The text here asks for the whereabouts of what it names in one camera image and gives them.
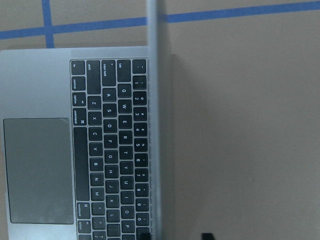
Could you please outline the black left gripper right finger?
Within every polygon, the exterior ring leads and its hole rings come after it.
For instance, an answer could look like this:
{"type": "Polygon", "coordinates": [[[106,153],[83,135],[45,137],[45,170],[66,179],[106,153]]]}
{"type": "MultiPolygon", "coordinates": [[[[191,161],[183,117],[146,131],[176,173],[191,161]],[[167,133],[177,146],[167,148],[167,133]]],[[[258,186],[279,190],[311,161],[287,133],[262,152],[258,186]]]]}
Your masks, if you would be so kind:
{"type": "Polygon", "coordinates": [[[204,232],[201,234],[201,239],[202,240],[215,240],[215,237],[213,233],[211,232],[204,232]]]}

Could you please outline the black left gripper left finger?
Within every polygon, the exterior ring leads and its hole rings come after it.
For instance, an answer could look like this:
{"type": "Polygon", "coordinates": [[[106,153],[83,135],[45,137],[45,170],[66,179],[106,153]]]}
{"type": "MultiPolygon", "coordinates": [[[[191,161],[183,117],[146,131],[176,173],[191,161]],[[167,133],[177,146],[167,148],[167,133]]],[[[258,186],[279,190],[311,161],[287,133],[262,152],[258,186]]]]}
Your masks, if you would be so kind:
{"type": "Polygon", "coordinates": [[[142,232],[138,235],[138,240],[151,240],[151,234],[149,232],[142,232]]]}

